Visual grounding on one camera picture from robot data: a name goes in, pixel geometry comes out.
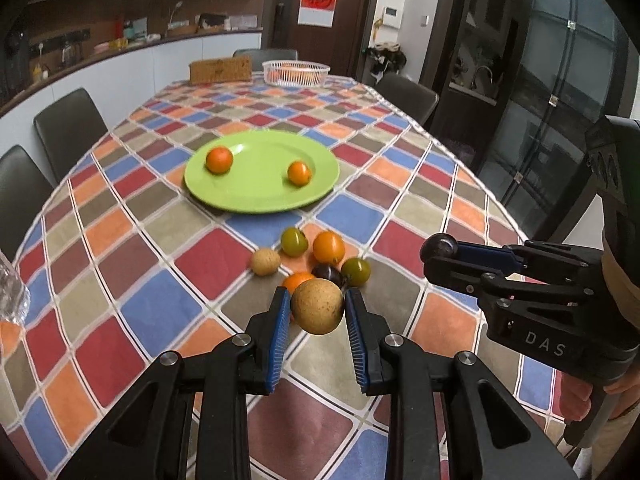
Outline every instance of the orange tomato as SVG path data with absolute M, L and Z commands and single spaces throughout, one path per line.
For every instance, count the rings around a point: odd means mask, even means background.
M 287 176 L 296 186 L 306 186 L 311 180 L 311 170 L 304 162 L 297 160 L 289 165 Z
M 314 280 L 315 278 L 311 272 L 296 272 L 286 277 L 281 286 L 287 287 L 289 294 L 293 295 L 293 291 L 296 290 L 300 283 L 306 282 L 306 280 Z
M 231 165 L 234 163 L 234 154 L 231 153 L 229 148 L 219 146 L 207 153 L 207 160 L 205 165 L 207 169 L 213 174 L 223 174 L 229 171 Z
M 323 231 L 314 240 L 314 256 L 321 264 L 339 264 L 344 258 L 344 241 L 333 231 Z

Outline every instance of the metal screw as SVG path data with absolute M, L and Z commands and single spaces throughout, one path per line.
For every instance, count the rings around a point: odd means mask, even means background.
M 473 365 L 476 363 L 478 358 L 473 352 L 460 352 L 458 354 L 458 361 L 460 361 L 463 365 Z
M 176 352 L 165 352 L 160 356 L 160 364 L 162 366 L 172 366 L 178 362 L 178 354 Z
M 402 346 L 404 338 L 399 334 L 389 334 L 385 337 L 385 343 L 389 346 Z
M 231 342 L 236 346 L 247 346 L 251 342 L 251 336 L 245 333 L 236 334 Z

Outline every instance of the wicker basket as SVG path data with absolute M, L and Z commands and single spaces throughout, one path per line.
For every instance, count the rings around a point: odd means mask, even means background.
M 331 70 L 327 65 L 311 61 L 265 61 L 264 82 L 275 86 L 323 86 Z
M 204 59 L 191 63 L 189 70 L 189 82 L 192 85 L 251 81 L 251 58 L 249 56 L 238 56 Z

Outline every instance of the plate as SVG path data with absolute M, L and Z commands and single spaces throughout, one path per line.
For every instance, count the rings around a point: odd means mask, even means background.
M 222 175 L 205 167 L 207 153 L 226 146 L 234 154 L 231 169 Z M 287 169 L 302 160 L 311 169 L 311 182 L 296 187 Z M 289 132 L 247 130 L 212 140 L 187 163 L 184 182 L 197 199 L 241 213 L 273 213 L 310 204 L 334 187 L 340 168 L 335 155 L 319 142 Z

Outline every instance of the dining table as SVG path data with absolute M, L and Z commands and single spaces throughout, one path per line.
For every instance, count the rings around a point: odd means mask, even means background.
M 193 153 L 248 129 L 326 146 L 340 167 L 334 188 L 273 214 L 194 199 L 183 183 Z M 254 73 L 250 81 L 163 89 L 92 147 L 28 231 L 15 265 L 31 306 L 24 326 L 0 323 L 0 424 L 36 476 L 55 478 L 162 352 L 210 351 L 267 310 L 288 274 L 310 270 L 311 249 L 299 258 L 281 253 L 271 276 L 249 269 L 257 248 L 280 250 L 289 226 L 310 245 L 324 230 L 338 233 L 345 258 L 369 262 L 362 294 L 392 332 L 445 356 L 475 352 L 552 440 L 562 433 L 559 374 L 487 339 L 476 299 L 423 275 L 419 250 L 437 232 L 490 246 L 522 243 L 504 207 L 373 88 L 339 76 L 320 88 L 280 88 Z M 434 402 L 447 478 L 440 394 Z M 323 336 L 292 322 L 276 391 L 249 397 L 247 412 L 253 480 L 384 478 L 390 400 L 361 393 L 344 320 Z

